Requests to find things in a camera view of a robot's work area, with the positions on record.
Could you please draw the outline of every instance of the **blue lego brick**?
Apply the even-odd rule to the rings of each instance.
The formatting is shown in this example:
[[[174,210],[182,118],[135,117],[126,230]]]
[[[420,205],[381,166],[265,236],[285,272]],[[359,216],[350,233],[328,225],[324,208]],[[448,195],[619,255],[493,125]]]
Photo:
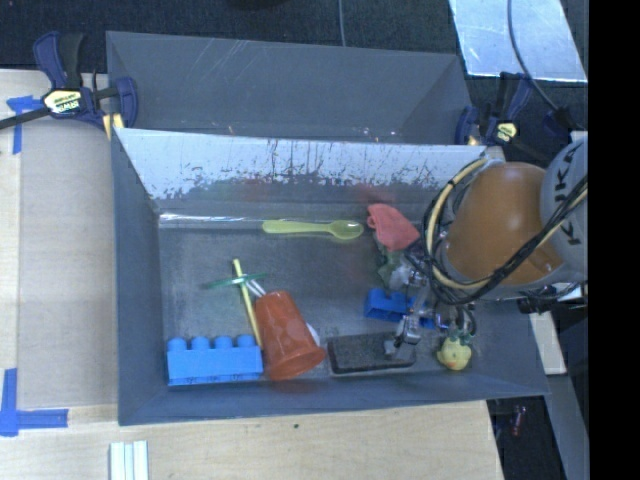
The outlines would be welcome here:
[[[407,299],[402,292],[387,293],[382,288],[369,290],[364,304],[364,316],[367,318],[377,318],[387,322],[399,322],[407,313],[407,308],[413,303],[414,297]],[[431,318],[421,318],[420,326],[429,329],[434,328]]]
[[[234,344],[230,336],[197,336],[188,346],[183,338],[167,343],[170,386],[255,380],[264,371],[260,347],[251,334],[241,334]]]
[[[65,428],[69,409],[21,411],[16,409],[18,370],[4,372],[2,405],[0,406],[0,436],[15,437],[22,429]]]

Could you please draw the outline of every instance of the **blue clamp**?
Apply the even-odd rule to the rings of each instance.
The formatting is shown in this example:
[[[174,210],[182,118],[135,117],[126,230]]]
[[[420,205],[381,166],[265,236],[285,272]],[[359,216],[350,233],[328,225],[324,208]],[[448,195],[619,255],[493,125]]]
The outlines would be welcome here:
[[[495,146],[511,141],[518,133],[514,121],[532,92],[531,79],[523,73],[500,73],[495,105],[487,104],[482,112],[465,107],[456,126],[455,144]]]
[[[42,101],[40,101],[39,98],[34,98],[33,96],[9,98],[7,100],[7,105],[9,105],[9,108],[16,114],[22,114],[23,112],[38,110],[44,107]],[[17,124],[13,131],[13,154],[17,155],[20,151],[22,151],[22,125]]]
[[[83,87],[82,76],[78,72],[78,51],[82,40],[82,34],[54,31],[35,42],[33,54],[36,64],[51,82],[51,90],[42,96],[40,108],[0,120],[0,130],[45,116],[76,119],[104,130],[107,114],[100,108],[100,101],[113,97],[119,97],[118,112],[123,124],[127,128],[133,126],[138,115],[138,97],[133,79],[118,78],[115,87],[98,90],[94,75],[93,90]]]
[[[0,409],[0,436],[15,437],[22,429],[66,428],[69,409],[19,411],[16,409],[18,370],[4,371],[2,408]]]
[[[241,334],[234,345],[230,336],[197,336],[190,347],[183,338],[167,343],[169,385],[210,384],[256,380],[264,371],[262,353],[251,334]]]
[[[407,309],[411,307],[414,299],[415,297],[407,299],[402,292],[387,293],[382,288],[373,288],[367,294],[364,316],[387,322],[399,322],[407,314]],[[435,329],[431,318],[420,318],[420,326]]]

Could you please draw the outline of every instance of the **black cord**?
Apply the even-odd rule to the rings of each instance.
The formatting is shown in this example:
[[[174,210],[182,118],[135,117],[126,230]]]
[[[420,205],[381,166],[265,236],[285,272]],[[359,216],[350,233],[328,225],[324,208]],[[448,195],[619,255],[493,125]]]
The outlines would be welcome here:
[[[531,86],[536,90],[536,92],[540,95],[540,97],[544,100],[544,102],[551,107],[551,109],[553,110],[553,112],[559,112],[562,109],[556,105],[551,98],[549,98],[549,96],[547,96],[547,94],[542,90],[542,88],[540,87],[540,85],[535,81],[535,79],[533,78],[533,76],[531,76],[531,72],[529,71],[529,69],[527,68],[527,65],[524,62],[524,59],[522,58],[522,55],[520,53],[520,48],[518,48],[518,44],[516,42],[516,38],[515,38],[515,33],[513,31],[513,16],[512,16],[512,1],[513,0],[507,0],[507,25],[509,27],[509,40],[511,41],[511,47],[513,48],[513,52],[516,55],[516,58],[518,59],[518,64],[520,64],[520,67],[522,68],[522,71],[524,72],[524,74],[527,76],[527,78],[529,79],[529,82],[531,83]],[[584,126],[582,126],[581,124],[577,124],[574,123],[576,128],[578,130],[584,130]]]

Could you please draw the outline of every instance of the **black cable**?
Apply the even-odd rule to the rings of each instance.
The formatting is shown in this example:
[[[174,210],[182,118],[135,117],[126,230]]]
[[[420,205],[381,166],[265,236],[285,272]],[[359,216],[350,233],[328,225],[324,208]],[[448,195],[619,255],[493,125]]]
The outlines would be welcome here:
[[[342,46],[347,46],[347,41],[344,35],[344,17],[342,14],[342,0],[338,0],[338,20],[340,24],[340,41]]]
[[[540,95],[540,97],[544,100],[544,102],[553,110],[553,112],[559,112],[562,109],[558,105],[556,105],[551,100],[551,98],[549,98],[549,96],[547,96],[547,94],[542,90],[540,85],[535,81],[533,76],[531,76],[531,72],[527,68],[527,65],[525,64],[524,59],[522,58],[522,55],[520,53],[520,48],[518,48],[518,44],[516,42],[515,33],[513,31],[512,1],[513,0],[507,0],[507,25],[509,28],[509,40],[511,41],[511,47],[513,48],[513,52],[515,53],[516,58],[518,59],[518,64],[520,64],[522,71],[529,79],[529,82],[531,83],[532,87],[536,90],[536,92]],[[577,124],[577,123],[574,123],[574,124],[578,130],[585,129],[584,126],[582,126],[581,124]]]

